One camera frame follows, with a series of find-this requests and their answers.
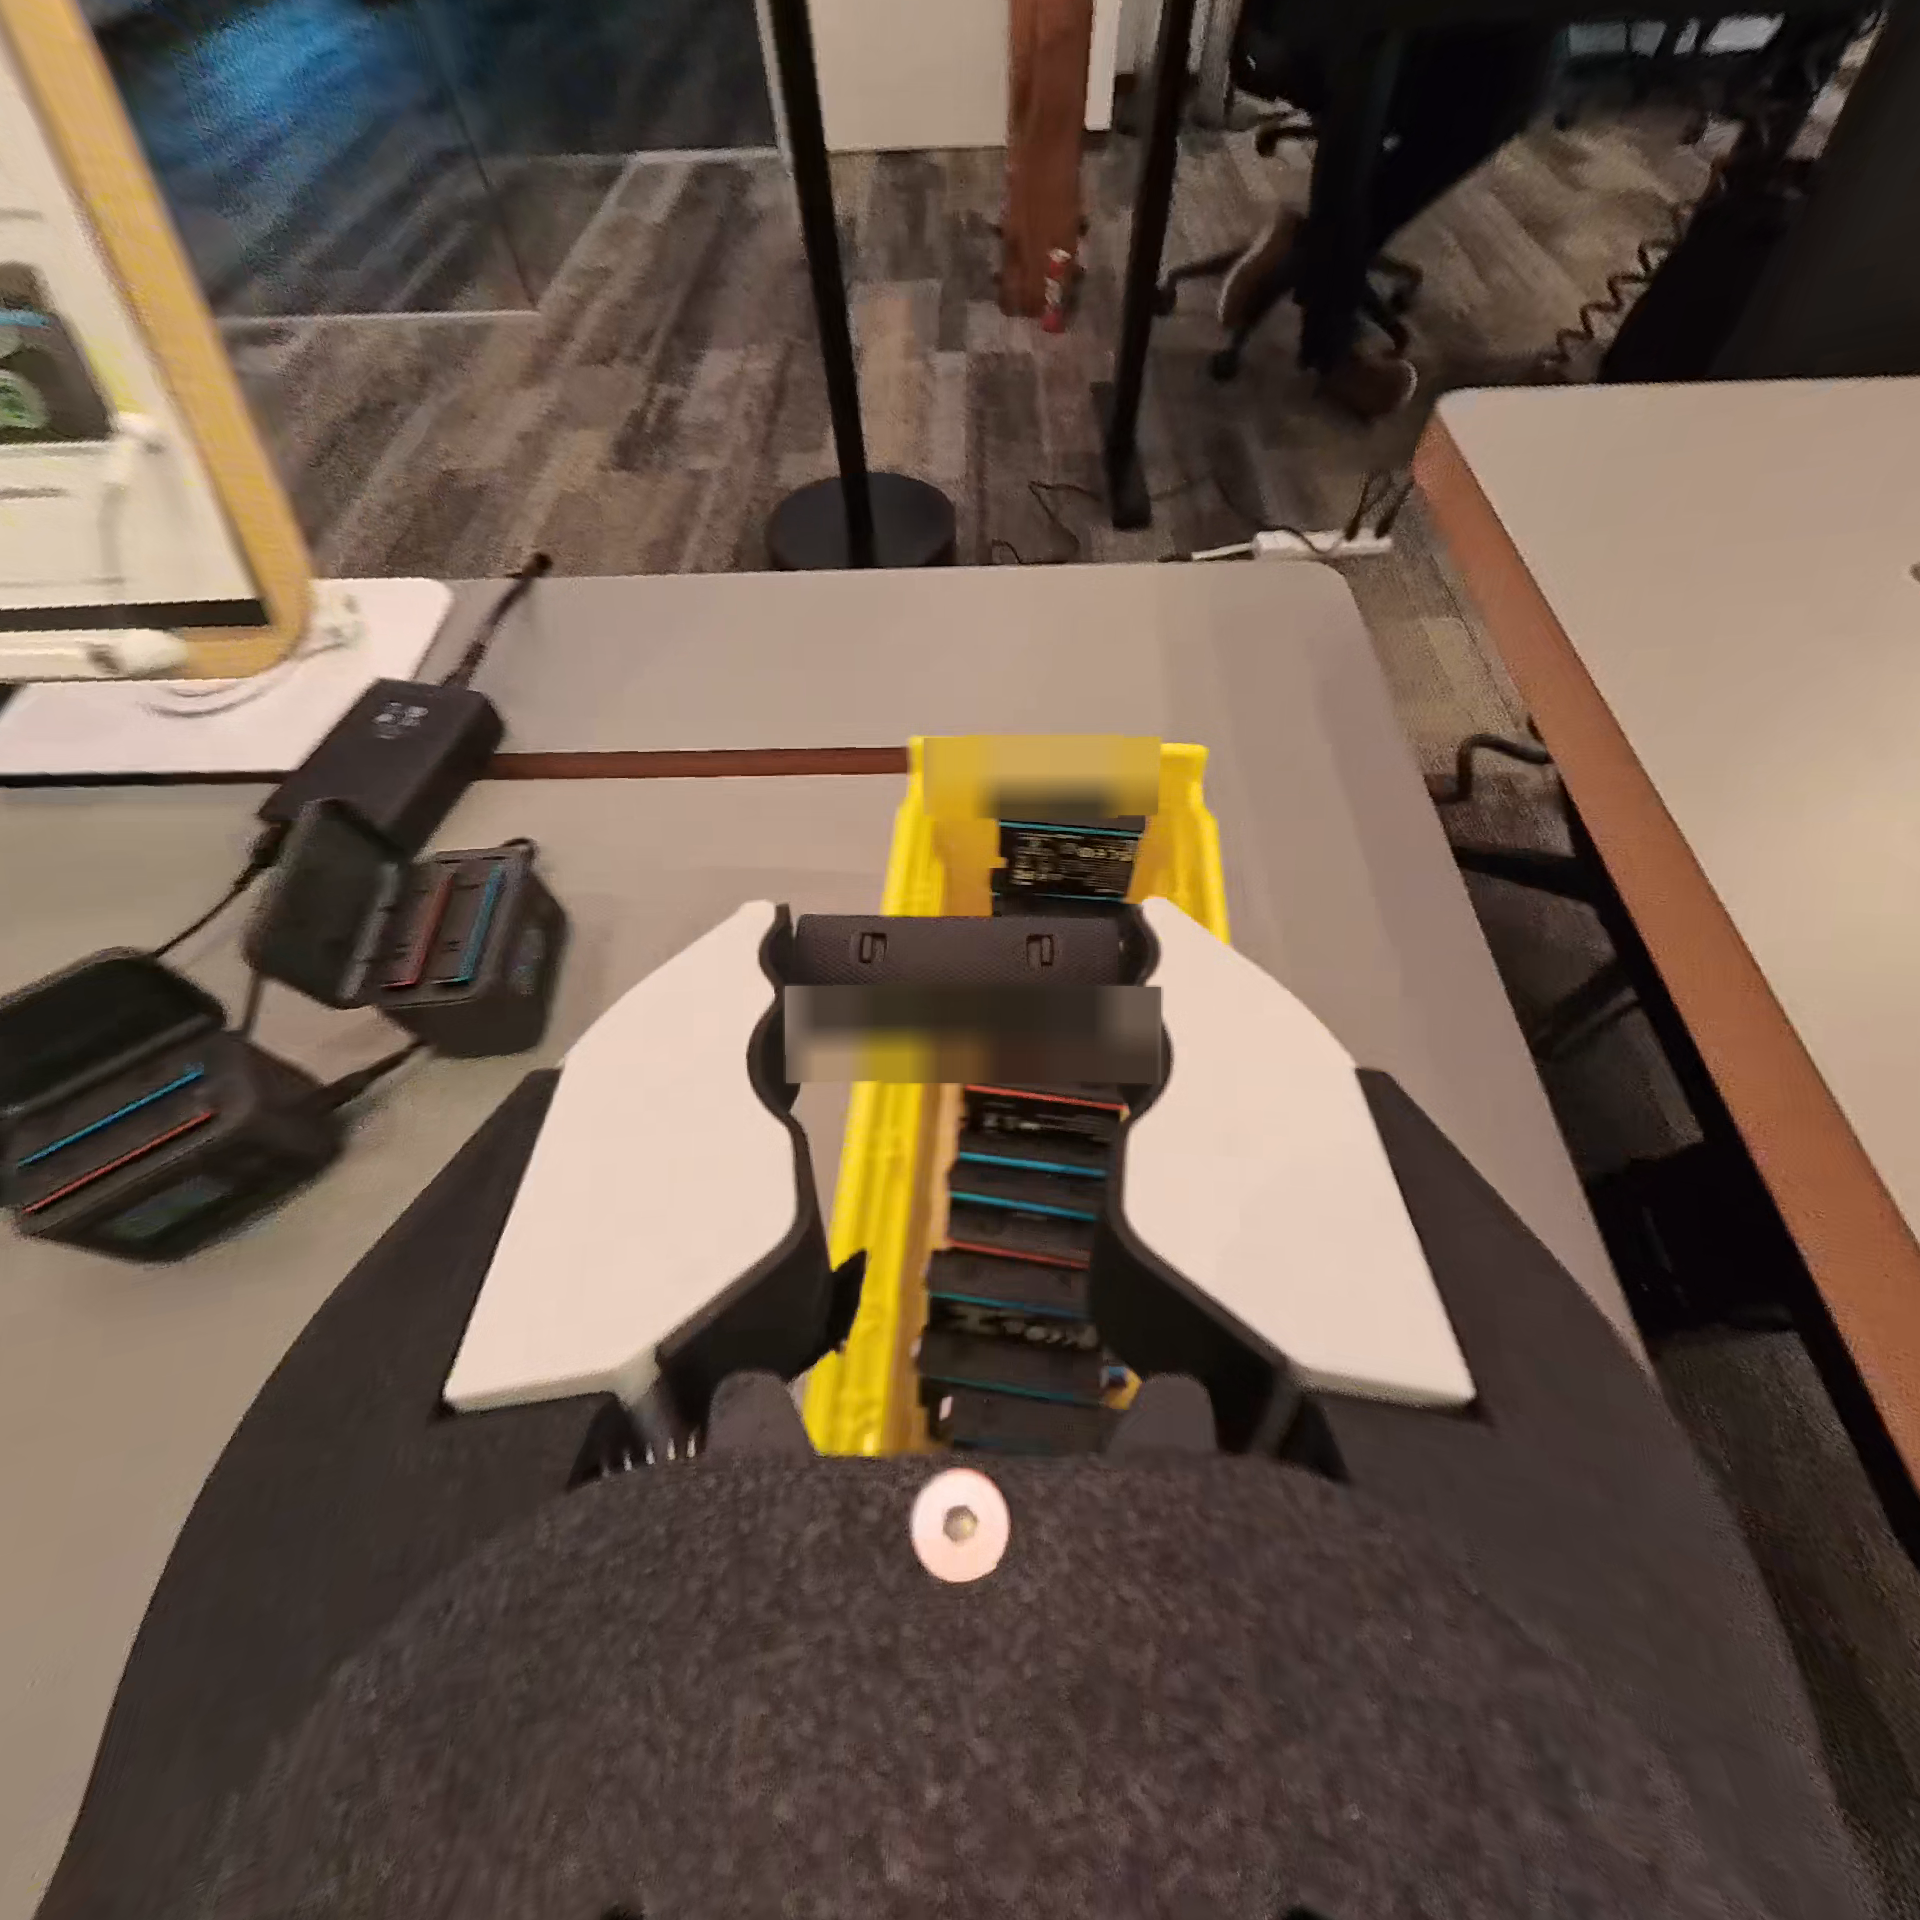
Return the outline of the white power strip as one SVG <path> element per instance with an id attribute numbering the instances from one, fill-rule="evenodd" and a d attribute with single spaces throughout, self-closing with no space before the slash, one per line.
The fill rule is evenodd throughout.
<path id="1" fill-rule="evenodd" d="M 1312 561 L 1333 567 L 1387 560 L 1394 553 L 1394 533 L 1411 491 L 1411 471 L 1375 471 L 1361 483 L 1353 505 L 1338 525 L 1251 524 L 1238 542 L 1198 545 L 1173 558 L 1192 564 Z"/>

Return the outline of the wooden edged desk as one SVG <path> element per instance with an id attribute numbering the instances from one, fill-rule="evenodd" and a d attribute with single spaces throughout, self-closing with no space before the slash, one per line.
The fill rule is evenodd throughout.
<path id="1" fill-rule="evenodd" d="M 1455 390 L 1431 528 L 1915 1484 L 1914 375 Z"/>

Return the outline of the blue trimmed black battery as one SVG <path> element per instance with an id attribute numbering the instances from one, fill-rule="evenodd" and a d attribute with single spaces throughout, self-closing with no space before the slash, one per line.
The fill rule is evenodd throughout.
<path id="1" fill-rule="evenodd" d="M 1126 904 L 1094 917 L 806 915 L 775 948 L 778 977 L 800 987 L 1026 987 L 1143 984 L 1159 940 Z"/>
<path id="2" fill-rule="evenodd" d="M 473 980 L 490 942 L 493 921 L 507 880 L 507 863 L 493 862 L 486 870 L 457 878 L 449 900 L 449 917 L 442 925 L 442 947 L 435 983 L 463 987 Z"/>
<path id="3" fill-rule="evenodd" d="M 165 1120 L 202 1113 L 209 1095 L 203 1062 L 170 1067 L 149 1087 L 79 1095 L 72 1111 L 24 1120 L 7 1149 L 13 1171 L 40 1177 L 40 1168 L 80 1165 L 85 1153 L 104 1153 L 119 1142 L 145 1139 Z"/>

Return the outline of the yellow plastic bin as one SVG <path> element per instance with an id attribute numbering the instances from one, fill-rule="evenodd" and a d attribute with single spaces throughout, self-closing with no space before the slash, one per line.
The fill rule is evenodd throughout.
<path id="1" fill-rule="evenodd" d="M 887 917 L 986 915 L 998 829 L 929 811 L 927 741 L 907 742 L 905 792 L 883 870 Z M 1208 796 L 1210 749 L 1159 745 L 1159 808 L 1143 833 L 1130 897 L 1165 895 L 1224 943 L 1233 940 L 1216 816 Z M 831 1253 L 866 1257 L 846 1345 L 807 1375 L 803 1420 L 815 1445 L 840 1456 L 927 1452 L 929 1420 L 914 1371 L 927 1324 L 927 1262 L 945 1224 L 945 1175 L 954 1157 L 959 1093 L 858 1084 L 840 1157 Z"/>

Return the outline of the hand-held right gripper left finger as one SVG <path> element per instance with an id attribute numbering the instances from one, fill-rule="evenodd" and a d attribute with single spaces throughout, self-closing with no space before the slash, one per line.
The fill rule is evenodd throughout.
<path id="1" fill-rule="evenodd" d="M 786 1079 L 794 918 L 750 900 L 570 1047 L 449 1367 L 449 1408 L 613 1396 L 702 1420 L 722 1381 L 806 1375 L 853 1329 Z"/>

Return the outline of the wooden beam leg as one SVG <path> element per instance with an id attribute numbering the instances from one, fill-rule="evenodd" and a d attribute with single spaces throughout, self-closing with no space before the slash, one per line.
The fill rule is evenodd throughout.
<path id="1" fill-rule="evenodd" d="M 1010 4 L 999 311 L 1015 320 L 1040 320 L 1050 249 L 1080 261 L 1094 28 L 1094 1 Z"/>

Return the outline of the printed instruction sheet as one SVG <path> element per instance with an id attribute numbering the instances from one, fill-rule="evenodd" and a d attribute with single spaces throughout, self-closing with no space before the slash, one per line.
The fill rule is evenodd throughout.
<path id="1" fill-rule="evenodd" d="M 267 620 L 200 436 L 9 45 L 3 595 L 16 631 Z"/>

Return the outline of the black battery charger case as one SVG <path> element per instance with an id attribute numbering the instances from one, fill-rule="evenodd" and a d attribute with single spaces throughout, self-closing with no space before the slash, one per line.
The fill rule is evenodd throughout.
<path id="1" fill-rule="evenodd" d="M 24 1120 L 72 1111 L 97 1087 L 149 1087 L 192 1062 L 209 1069 L 213 1125 L 61 1207 L 16 1212 L 90 1157 L 40 1168 L 40 1177 L 13 1171 Z M 146 952 L 107 948 L 6 996 L 6 1212 L 31 1239 L 135 1263 L 177 1262 L 314 1184 L 343 1142 L 320 1080 L 231 1027 L 216 996 Z"/>
<path id="2" fill-rule="evenodd" d="M 487 948 L 471 983 L 435 983 L 442 936 L 423 983 L 381 989 L 409 880 L 435 863 L 482 872 L 507 863 Z M 543 1045 L 570 943 L 570 917 L 549 888 L 537 843 L 405 855 L 347 805 L 310 805 L 288 831 L 257 903 L 248 967 L 331 1009 L 371 1009 L 450 1061 L 511 1059 Z"/>

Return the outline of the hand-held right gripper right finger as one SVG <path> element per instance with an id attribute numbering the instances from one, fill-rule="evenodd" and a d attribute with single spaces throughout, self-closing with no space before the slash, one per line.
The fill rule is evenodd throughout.
<path id="1" fill-rule="evenodd" d="M 1178 903 L 1134 918 L 1158 1027 L 1088 1269 L 1111 1356 L 1201 1385 L 1231 1454 L 1326 1448 L 1326 1399 L 1465 1413 L 1472 1369 L 1357 1059 Z"/>

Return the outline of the wooden instruction board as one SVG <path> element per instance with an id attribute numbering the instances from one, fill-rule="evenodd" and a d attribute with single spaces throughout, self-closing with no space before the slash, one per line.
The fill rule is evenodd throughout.
<path id="1" fill-rule="evenodd" d="M 259 628 L 288 641 L 314 590 L 305 537 L 90 20 L 80 4 L 6 1 L 3 78 L 7 45 L 200 436 L 257 575 L 267 615 Z M 243 631 L 210 631 L 213 663 L 272 660 L 270 641 Z"/>

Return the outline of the orange trimmed black battery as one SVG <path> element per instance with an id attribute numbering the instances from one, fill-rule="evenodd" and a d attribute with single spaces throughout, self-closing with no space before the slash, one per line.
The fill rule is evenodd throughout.
<path id="1" fill-rule="evenodd" d="M 107 1184 L 107 1182 L 117 1179 L 125 1171 L 157 1158 L 158 1151 L 163 1151 L 163 1148 L 175 1145 L 177 1140 L 183 1140 L 183 1139 L 206 1128 L 217 1117 L 219 1117 L 217 1108 L 202 1108 L 202 1111 L 194 1111 L 194 1113 L 182 1117 L 178 1121 L 175 1121 L 175 1125 L 170 1125 L 161 1131 L 149 1134 L 146 1139 L 142 1139 L 134 1145 L 127 1145 L 125 1149 L 115 1151 L 111 1158 L 104 1158 L 104 1151 L 107 1148 L 104 1148 L 102 1153 L 88 1153 L 88 1164 L 80 1171 L 73 1171 L 58 1187 L 54 1187 L 49 1191 L 40 1191 L 34 1197 L 16 1205 L 16 1212 L 22 1216 L 38 1216 L 38 1214 L 43 1214 L 49 1208 L 58 1208 L 62 1203 L 67 1203 L 67 1199 L 72 1199 L 72 1197 L 75 1197 L 75 1195 L 80 1195 L 80 1192 L 85 1192 L 94 1187 L 102 1187 L 102 1184 Z"/>
<path id="2" fill-rule="evenodd" d="M 442 942 L 457 878 L 459 870 L 442 862 L 409 880 L 393 924 L 392 950 L 383 964 L 381 989 L 409 992 L 423 983 Z"/>

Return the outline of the black metal pole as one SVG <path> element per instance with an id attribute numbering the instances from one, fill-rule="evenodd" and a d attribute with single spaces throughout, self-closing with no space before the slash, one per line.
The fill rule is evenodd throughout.
<path id="1" fill-rule="evenodd" d="M 1120 288 L 1120 336 L 1113 355 L 1113 380 L 1102 400 L 1102 473 L 1111 525 L 1118 533 L 1136 533 L 1153 521 L 1153 497 L 1138 451 L 1138 419 L 1147 347 L 1159 313 L 1162 259 L 1181 159 L 1194 14 L 1195 1 L 1159 4 L 1141 176 Z"/>
<path id="2" fill-rule="evenodd" d="M 870 463 L 810 7 L 771 1 L 775 73 L 819 329 L 835 475 L 789 491 L 767 528 L 778 568 L 927 568 L 955 558 L 949 493 Z"/>

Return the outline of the black usb charging hub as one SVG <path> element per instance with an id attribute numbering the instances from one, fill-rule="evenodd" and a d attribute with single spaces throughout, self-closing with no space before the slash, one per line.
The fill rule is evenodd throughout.
<path id="1" fill-rule="evenodd" d="M 392 848 L 415 855 L 490 768 L 505 736 L 469 686 L 377 679 L 263 799 L 254 845 L 270 869 L 299 814 L 343 801 Z"/>

